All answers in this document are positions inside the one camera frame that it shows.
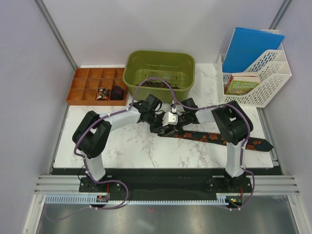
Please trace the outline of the black orange floral tie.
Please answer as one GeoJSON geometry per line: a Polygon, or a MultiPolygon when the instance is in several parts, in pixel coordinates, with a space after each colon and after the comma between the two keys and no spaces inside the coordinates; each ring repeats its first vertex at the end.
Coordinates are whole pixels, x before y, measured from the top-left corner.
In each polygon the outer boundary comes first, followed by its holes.
{"type": "MultiPolygon", "coordinates": [[[[171,134],[157,134],[159,137],[171,137],[187,139],[211,144],[218,144],[226,146],[226,141],[221,136],[220,133],[210,133],[210,132],[197,132],[197,131],[182,131],[173,132],[171,134]]],[[[246,149],[260,152],[269,152],[274,148],[266,139],[251,137],[249,138],[246,149]]]]}

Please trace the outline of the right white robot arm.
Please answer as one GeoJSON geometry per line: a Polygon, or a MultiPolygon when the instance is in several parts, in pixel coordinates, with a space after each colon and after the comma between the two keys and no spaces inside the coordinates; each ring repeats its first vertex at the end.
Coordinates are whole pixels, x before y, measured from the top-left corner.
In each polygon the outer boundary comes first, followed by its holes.
{"type": "Polygon", "coordinates": [[[198,108],[189,98],[180,104],[184,111],[178,115],[173,109],[163,118],[163,126],[168,126],[169,137],[205,141],[220,141],[227,147],[227,162],[223,186],[229,192],[236,191],[246,180],[248,171],[243,166],[244,150],[248,144],[253,124],[236,101],[215,107],[198,108]],[[215,133],[187,132],[183,127],[189,124],[214,122],[219,130],[215,133]]]}

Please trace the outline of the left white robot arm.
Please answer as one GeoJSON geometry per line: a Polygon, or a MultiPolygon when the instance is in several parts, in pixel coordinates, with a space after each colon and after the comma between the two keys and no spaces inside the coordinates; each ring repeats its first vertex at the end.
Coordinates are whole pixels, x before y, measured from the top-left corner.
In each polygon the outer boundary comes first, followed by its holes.
{"type": "Polygon", "coordinates": [[[107,180],[101,153],[105,149],[109,134],[130,124],[157,120],[156,112],[162,107],[160,99],[148,95],[145,100],[132,101],[130,105],[115,112],[100,116],[89,111],[72,136],[74,154],[82,158],[90,186],[97,192],[105,190],[107,180]]]}

